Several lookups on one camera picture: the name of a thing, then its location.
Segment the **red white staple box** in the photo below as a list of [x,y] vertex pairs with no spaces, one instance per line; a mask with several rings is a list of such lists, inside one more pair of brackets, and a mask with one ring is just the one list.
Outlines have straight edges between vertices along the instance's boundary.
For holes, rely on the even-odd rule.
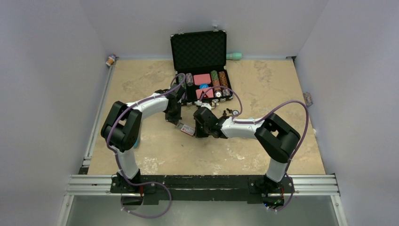
[[184,123],[181,122],[177,123],[175,128],[187,135],[194,136],[195,128],[190,127]]

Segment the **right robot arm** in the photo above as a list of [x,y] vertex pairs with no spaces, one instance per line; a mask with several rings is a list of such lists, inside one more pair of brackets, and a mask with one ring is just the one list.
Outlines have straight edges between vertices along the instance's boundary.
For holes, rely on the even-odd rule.
[[217,118],[209,108],[200,107],[193,118],[196,121],[196,137],[256,139],[270,157],[265,188],[275,192],[282,187],[288,163],[303,139],[277,114],[270,113],[263,119],[235,120],[231,116]]

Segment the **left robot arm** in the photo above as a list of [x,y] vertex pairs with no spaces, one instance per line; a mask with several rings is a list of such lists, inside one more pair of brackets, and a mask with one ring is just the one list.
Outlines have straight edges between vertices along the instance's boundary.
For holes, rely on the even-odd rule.
[[144,99],[126,104],[116,101],[112,105],[101,129],[101,136],[115,155],[118,175],[124,177],[122,187],[128,192],[136,192],[141,184],[140,170],[132,148],[139,138],[142,121],[163,112],[167,122],[177,125],[182,119],[179,101],[184,93],[185,89],[174,83],[170,89],[157,90]]

